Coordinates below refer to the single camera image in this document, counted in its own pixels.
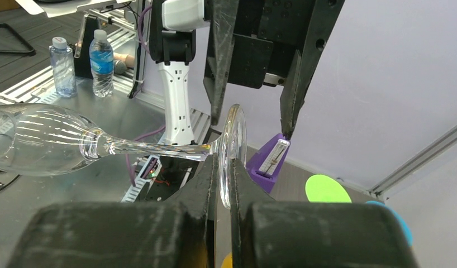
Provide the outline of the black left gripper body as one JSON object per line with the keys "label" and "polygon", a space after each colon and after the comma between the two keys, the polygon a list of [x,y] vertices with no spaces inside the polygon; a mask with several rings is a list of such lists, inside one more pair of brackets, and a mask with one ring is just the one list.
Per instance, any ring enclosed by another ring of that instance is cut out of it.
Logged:
{"label": "black left gripper body", "polygon": [[239,1],[228,83],[284,85],[314,1]]}

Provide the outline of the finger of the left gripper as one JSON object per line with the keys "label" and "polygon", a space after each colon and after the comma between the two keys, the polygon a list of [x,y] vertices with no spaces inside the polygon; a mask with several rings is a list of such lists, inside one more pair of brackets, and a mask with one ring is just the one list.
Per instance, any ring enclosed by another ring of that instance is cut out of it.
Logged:
{"label": "finger of the left gripper", "polygon": [[216,126],[229,78],[239,1],[210,1],[210,4],[211,23],[203,84],[211,105],[211,125]]}
{"label": "finger of the left gripper", "polygon": [[312,3],[280,96],[281,131],[287,140],[293,136],[308,88],[343,5],[344,1]]}

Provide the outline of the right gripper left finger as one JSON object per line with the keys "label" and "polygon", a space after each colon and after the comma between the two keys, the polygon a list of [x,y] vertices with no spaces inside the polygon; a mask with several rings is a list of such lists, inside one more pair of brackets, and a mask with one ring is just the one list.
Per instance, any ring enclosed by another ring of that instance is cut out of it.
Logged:
{"label": "right gripper left finger", "polygon": [[216,155],[162,202],[81,202],[39,210],[7,267],[214,267]]}

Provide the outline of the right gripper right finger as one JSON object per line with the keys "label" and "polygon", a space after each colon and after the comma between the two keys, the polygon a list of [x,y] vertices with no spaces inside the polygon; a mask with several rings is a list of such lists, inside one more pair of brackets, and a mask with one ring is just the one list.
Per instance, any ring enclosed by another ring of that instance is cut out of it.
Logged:
{"label": "right gripper right finger", "polygon": [[400,223],[385,207],[280,202],[229,167],[234,267],[417,267]]}

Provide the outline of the orange plastic wine glass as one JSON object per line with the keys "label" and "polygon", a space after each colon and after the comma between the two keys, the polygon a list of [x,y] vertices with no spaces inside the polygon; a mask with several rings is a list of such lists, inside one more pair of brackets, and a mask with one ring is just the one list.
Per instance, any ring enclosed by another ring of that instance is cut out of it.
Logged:
{"label": "orange plastic wine glass", "polygon": [[221,268],[233,268],[232,253],[229,253],[223,260]]}

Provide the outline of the green plastic wine glass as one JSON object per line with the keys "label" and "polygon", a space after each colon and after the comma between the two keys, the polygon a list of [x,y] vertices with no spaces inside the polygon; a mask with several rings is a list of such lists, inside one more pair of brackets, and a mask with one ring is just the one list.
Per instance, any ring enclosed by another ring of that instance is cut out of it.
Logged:
{"label": "green plastic wine glass", "polygon": [[329,176],[316,174],[305,183],[306,197],[314,203],[352,203],[345,188]]}

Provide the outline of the blue plastic wine glass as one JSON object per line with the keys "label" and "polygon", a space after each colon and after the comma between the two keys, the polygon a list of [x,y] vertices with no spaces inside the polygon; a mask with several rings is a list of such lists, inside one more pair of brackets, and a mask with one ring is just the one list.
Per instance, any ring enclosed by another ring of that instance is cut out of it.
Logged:
{"label": "blue plastic wine glass", "polygon": [[408,224],[404,221],[404,219],[394,209],[390,208],[389,206],[385,205],[384,203],[381,203],[378,201],[373,201],[373,200],[367,201],[367,202],[365,202],[365,204],[377,205],[377,206],[380,206],[380,207],[383,207],[383,208],[386,208],[387,210],[389,210],[394,215],[394,217],[398,221],[399,225],[401,226],[402,232],[407,240],[408,245],[410,247],[412,247],[413,237],[412,237],[411,230],[410,230]]}

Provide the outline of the clear wine glass back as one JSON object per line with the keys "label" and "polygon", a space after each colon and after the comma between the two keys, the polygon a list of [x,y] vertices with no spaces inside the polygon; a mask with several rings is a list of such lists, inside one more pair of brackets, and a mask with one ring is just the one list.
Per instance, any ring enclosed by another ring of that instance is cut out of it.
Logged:
{"label": "clear wine glass back", "polygon": [[0,106],[0,170],[28,176],[54,176],[80,170],[118,154],[151,154],[205,161],[218,156],[220,196],[230,207],[229,166],[246,161],[246,121],[234,104],[222,135],[202,145],[161,145],[111,136],[87,117],[60,106],[19,103]]}

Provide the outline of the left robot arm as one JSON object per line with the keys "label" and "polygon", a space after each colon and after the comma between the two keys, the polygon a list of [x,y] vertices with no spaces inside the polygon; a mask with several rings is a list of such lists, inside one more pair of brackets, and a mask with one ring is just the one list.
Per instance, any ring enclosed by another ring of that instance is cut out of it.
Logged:
{"label": "left robot arm", "polygon": [[281,85],[280,124],[291,138],[343,1],[151,1],[147,52],[165,98],[166,142],[192,145],[188,74],[196,30],[208,27],[203,85],[211,125],[220,120],[228,84]]}

